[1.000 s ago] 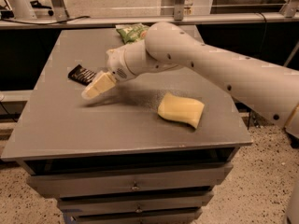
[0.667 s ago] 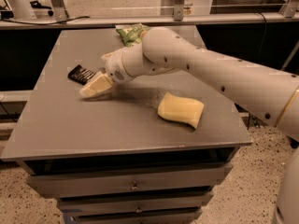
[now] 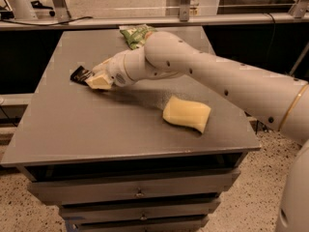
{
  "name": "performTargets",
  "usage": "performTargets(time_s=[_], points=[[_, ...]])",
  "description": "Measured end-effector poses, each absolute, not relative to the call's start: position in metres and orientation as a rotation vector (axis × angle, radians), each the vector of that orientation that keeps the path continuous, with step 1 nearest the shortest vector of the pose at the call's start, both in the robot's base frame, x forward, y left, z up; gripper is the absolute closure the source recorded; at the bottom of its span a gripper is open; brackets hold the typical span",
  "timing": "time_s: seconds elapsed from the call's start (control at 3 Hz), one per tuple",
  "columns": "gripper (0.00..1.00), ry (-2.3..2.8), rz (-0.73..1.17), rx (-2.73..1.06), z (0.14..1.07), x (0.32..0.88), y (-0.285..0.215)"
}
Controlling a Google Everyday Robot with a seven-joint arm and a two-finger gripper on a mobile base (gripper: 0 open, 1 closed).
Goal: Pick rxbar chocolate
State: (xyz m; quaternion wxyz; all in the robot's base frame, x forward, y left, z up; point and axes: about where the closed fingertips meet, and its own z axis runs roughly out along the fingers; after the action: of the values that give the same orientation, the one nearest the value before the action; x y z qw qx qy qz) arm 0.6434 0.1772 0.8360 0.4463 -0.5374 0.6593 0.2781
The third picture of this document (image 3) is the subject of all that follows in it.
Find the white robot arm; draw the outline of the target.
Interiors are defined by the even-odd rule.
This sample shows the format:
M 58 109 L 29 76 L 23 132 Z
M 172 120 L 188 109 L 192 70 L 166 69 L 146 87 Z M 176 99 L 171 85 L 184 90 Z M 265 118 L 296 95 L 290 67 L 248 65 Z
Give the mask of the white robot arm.
M 169 32 L 149 33 L 143 46 L 93 68 L 93 89 L 185 74 L 301 146 L 280 203 L 275 232 L 309 230 L 309 86 L 291 76 L 202 52 Z

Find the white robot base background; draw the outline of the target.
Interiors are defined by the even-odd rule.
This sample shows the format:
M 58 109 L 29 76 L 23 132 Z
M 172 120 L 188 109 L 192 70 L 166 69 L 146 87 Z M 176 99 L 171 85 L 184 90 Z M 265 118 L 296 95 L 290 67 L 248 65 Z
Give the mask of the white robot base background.
M 1 8 L 1 19 L 37 19 L 30 0 L 2 0 L 4 7 Z

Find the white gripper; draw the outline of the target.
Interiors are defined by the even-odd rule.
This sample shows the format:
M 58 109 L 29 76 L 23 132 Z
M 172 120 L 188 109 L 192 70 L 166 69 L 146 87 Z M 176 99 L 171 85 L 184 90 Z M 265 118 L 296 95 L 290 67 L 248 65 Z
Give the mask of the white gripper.
M 124 67 L 124 55 L 115 55 L 104 60 L 92 69 L 93 73 L 107 72 L 109 79 L 119 87 L 125 87 L 129 84 Z M 112 82 L 105 74 L 94 75 L 86 80 L 87 85 L 92 89 L 109 90 Z

